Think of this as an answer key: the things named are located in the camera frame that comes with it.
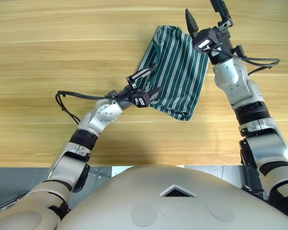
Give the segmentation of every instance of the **striped fabric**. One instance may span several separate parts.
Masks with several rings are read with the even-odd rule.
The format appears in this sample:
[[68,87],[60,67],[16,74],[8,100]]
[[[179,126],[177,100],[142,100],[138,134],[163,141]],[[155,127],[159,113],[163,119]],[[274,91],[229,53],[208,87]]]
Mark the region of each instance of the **striped fabric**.
[[148,77],[136,84],[144,91],[164,86],[151,107],[188,121],[192,118],[207,72],[209,58],[192,47],[192,40],[180,28],[163,25],[157,32],[139,66],[157,64]]

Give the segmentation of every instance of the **black cable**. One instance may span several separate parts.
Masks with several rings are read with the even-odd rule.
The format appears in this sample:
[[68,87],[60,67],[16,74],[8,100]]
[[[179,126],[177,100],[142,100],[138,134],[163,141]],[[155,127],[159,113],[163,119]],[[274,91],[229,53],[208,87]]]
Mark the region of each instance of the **black cable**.
[[114,99],[116,101],[131,102],[130,100],[125,100],[125,99],[121,99],[121,98],[117,98],[117,97],[115,97],[115,98],[109,97],[109,96],[97,97],[97,96],[90,96],[90,95],[81,94],[78,92],[58,91],[57,94],[55,95],[56,102],[60,106],[61,110],[66,112],[76,122],[76,124],[79,124],[80,119],[76,115],[74,115],[68,111],[68,109],[65,107],[65,105],[61,99],[61,96],[66,97],[66,95],[72,96],[72,97],[77,97],[77,98],[82,98],[82,99],[87,99],[87,100],[102,100],[102,99],[113,100]]
[[[224,52],[222,50],[218,50],[215,48],[213,48],[212,51],[218,52],[220,54],[228,55],[229,57],[240,59],[240,60],[245,61],[246,63],[249,63],[249,64],[254,65],[254,66],[259,66],[259,68],[248,73],[249,76],[251,74],[259,72],[261,70],[270,69],[273,66],[276,66],[280,62],[280,59],[278,59],[278,58],[253,58],[253,57],[247,57],[247,56],[239,57],[237,55],[234,55],[234,54],[231,54],[228,52]],[[254,62],[254,61],[272,61],[272,62],[268,63],[268,64],[263,64],[263,63],[258,63],[258,62]]]

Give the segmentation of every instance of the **white stripe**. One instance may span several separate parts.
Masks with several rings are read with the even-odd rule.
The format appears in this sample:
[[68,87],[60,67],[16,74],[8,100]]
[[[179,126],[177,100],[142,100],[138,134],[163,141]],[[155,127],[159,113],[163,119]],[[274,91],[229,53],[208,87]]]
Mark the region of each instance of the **white stripe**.
[[[159,42],[160,35],[161,35],[161,32],[160,32],[161,28],[162,28],[162,26],[159,26],[158,29],[157,29],[157,31],[156,31],[156,33],[155,33],[155,35],[154,35],[154,41],[155,41],[157,44],[159,44],[158,42]],[[142,66],[143,66],[144,64],[146,64],[146,60],[145,60],[145,61],[143,60],[142,63],[141,63]],[[148,78],[145,79],[145,83],[144,83],[144,85],[143,85],[145,91],[147,90],[147,87],[145,86],[146,83],[147,83],[147,80],[148,80]]]
[[162,70],[162,72],[161,72],[161,77],[160,77],[160,79],[159,79],[159,82],[158,82],[158,84],[157,84],[157,87],[159,87],[159,86],[161,86],[161,83],[162,83],[162,80],[163,80],[163,77],[164,77],[164,73],[165,73],[165,71],[166,71],[166,67],[168,66],[168,62],[169,62],[169,58],[170,58],[170,55],[168,55],[168,54],[170,54],[170,53],[172,53],[172,51],[173,51],[173,46],[174,46],[174,44],[175,44],[175,41],[176,41],[176,39],[175,39],[175,36],[173,36],[173,40],[171,41],[171,45],[170,45],[170,48],[169,48],[169,52],[167,53],[167,59],[166,59],[166,62],[165,62],[165,64],[164,64],[164,67],[165,68],[163,68],[163,70]]
[[162,72],[161,72],[161,74],[160,74],[160,78],[159,78],[157,87],[161,86],[161,84],[162,84],[162,80],[163,80],[165,71],[167,70],[167,67],[168,67],[168,62],[169,62],[169,59],[170,59],[170,54],[173,52],[173,47],[174,47],[174,45],[175,45],[176,39],[175,39],[175,36],[174,36],[174,35],[173,35],[172,37],[173,37],[173,39],[172,39],[172,41],[171,41],[171,45],[170,45],[169,51],[168,51],[167,53],[164,52],[164,54],[167,55],[167,58],[166,58],[165,64],[163,65],[163,69],[162,69]]
[[[197,56],[196,63],[199,62],[200,56],[201,56],[200,54]],[[188,98],[187,98],[187,100],[186,100],[186,102],[185,102],[185,105],[184,105],[183,111],[186,111],[187,105],[188,105],[188,103],[189,103],[189,101],[190,101],[190,99],[191,99],[191,96],[192,96],[192,93],[193,93],[193,89],[194,89],[195,82],[196,82],[196,78],[193,78],[192,83],[191,83],[191,86],[190,86],[190,92],[189,92]]]
[[[187,71],[188,71],[188,68],[189,68],[190,59],[191,59],[191,53],[192,53],[192,48],[190,48],[190,49],[189,49],[189,52],[188,52],[187,63],[186,63],[186,67],[184,68],[184,73],[183,73],[183,76],[182,76],[183,79],[186,77],[186,74],[187,74]],[[175,108],[178,100],[179,100],[179,98],[177,97],[177,98],[175,99],[175,101],[174,101],[173,108]]]
[[[186,44],[186,47],[185,47],[185,50],[184,50],[184,52],[183,53],[185,53],[186,51],[187,51],[187,48],[188,48],[188,46],[187,46],[187,44]],[[185,59],[185,57],[186,57],[186,55],[183,55],[183,59],[182,59],[182,64],[184,63],[184,59]],[[183,69],[183,66],[184,65],[181,65],[181,67],[180,67],[180,70],[179,70],[179,72],[178,72],[178,74],[177,74],[177,78],[179,78],[179,76],[180,76],[180,73],[181,73],[181,70]],[[171,101],[173,100],[173,97],[174,97],[175,95],[174,94],[172,94],[172,97],[171,97],[171,99],[170,99],[170,101],[168,102],[168,105],[171,103]]]
[[[161,39],[161,44],[159,44],[159,47],[160,47],[160,55],[161,55],[161,53],[162,53],[162,48],[164,48],[163,45],[164,45],[164,41],[165,41],[165,38],[166,38],[166,34],[167,34],[167,27],[164,26],[164,33],[163,33],[163,36],[162,36],[162,39]],[[160,57],[159,64],[162,63],[164,56],[165,56],[165,53]],[[157,71],[157,73],[156,73],[157,76],[159,76],[159,71],[160,71],[160,70],[161,70],[161,68],[159,67],[159,68],[158,68],[158,71]]]
[[[195,54],[196,54],[196,51],[194,51],[193,61],[192,61],[192,62],[194,62]],[[186,87],[185,87],[184,92],[183,92],[183,98],[186,96],[186,91],[187,91],[187,88],[188,88],[188,86],[189,86],[189,81],[190,81],[190,79],[191,79],[191,77],[188,78]],[[183,100],[180,101],[180,104],[179,104],[179,107],[178,107],[178,111],[180,111],[180,107],[181,107],[182,101],[183,101]]]
[[176,52],[177,52],[177,48],[176,48],[175,53],[174,53],[174,59],[172,60],[172,63],[170,64],[170,66],[172,66],[173,61],[174,61],[174,60],[176,61],[174,70],[173,70],[173,72],[172,72],[172,75],[170,76],[169,85],[168,85],[168,87],[167,87],[168,90],[167,90],[166,96],[164,97],[164,99],[163,99],[163,101],[162,101],[162,104],[164,104],[166,101],[167,101],[167,104],[168,104],[168,96],[169,96],[169,93],[171,92],[173,81],[174,81],[174,79],[176,79],[175,74],[176,74],[176,71],[177,71],[177,66],[178,66],[178,64],[179,64],[179,62],[180,62],[180,57],[181,57],[181,54],[182,54],[182,47],[183,47],[183,45],[180,46],[180,50],[179,50],[179,53],[178,53],[178,57],[177,57],[177,58],[175,57]]
[[[194,59],[195,59],[195,56],[196,56],[195,54],[196,54],[196,51],[194,51],[192,66],[193,66],[193,64],[194,64]],[[191,83],[191,86],[190,86],[190,88],[189,88],[188,97],[189,97],[190,93],[192,94],[192,91],[193,91],[194,85],[192,86],[192,84],[193,84],[193,82],[195,83],[194,78],[196,79],[196,75],[192,75],[191,77],[189,77],[189,79],[188,79],[188,84],[186,85],[186,88],[185,88],[185,91],[186,91],[186,90],[187,90],[187,87],[189,86],[189,81],[190,81],[190,79],[192,79],[192,83]],[[184,112],[185,112],[184,109],[183,109],[182,111],[180,110],[180,106],[181,106],[181,103],[182,103],[182,102],[183,102],[183,100],[180,101],[180,104],[179,104],[178,109],[179,109],[180,112],[184,113]]]
[[[202,65],[201,76],[203,75],[203,67],[204,67],[204,65]],[[197,91],[198,91],[200,85],[201,85],[201,84],[198,84],[197,89],[196,89],[196,92],[195,92],[195,95],[197,94]],[[194,99],[193,99],[193,101],[192,101],[191,104],[193,104],[195,100],[196,100],[196,96],[194,97]]]

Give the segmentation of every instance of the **cloth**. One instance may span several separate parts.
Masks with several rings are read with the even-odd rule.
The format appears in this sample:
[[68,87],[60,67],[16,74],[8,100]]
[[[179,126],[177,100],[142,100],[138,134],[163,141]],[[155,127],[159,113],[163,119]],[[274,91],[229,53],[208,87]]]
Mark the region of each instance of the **cloth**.
[[163,86],[150,107],[170,116],[188,121],[195,111],[209,57],[192,47],[192,39],[180,28],[163,25],[158,27],[139,69],[153,64],[157,69],[143,79],[137,79],[137,86],[149,91]]

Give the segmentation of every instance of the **silver arm segment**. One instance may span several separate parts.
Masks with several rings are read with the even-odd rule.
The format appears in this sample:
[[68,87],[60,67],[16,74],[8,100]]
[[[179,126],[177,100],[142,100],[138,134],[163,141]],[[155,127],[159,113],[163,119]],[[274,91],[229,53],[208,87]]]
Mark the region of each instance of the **silver arm segment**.
[[245,137],[240,142],[243,164],[258,171],[268,202],[288,215],[288,144],[276,120],[242,61],[231,58],[213,70],[216,85],[227,95]]
[[60,219],[70,211],[71,193],[81,190],[85,183],[90,168],[86,162],[95,141],[122,111],[115,100],[98,101],[95,109],[84,116],[71,140],[52,164],[48,180],[38,184],[16,205],[0,213],[0,230],[57,229]]

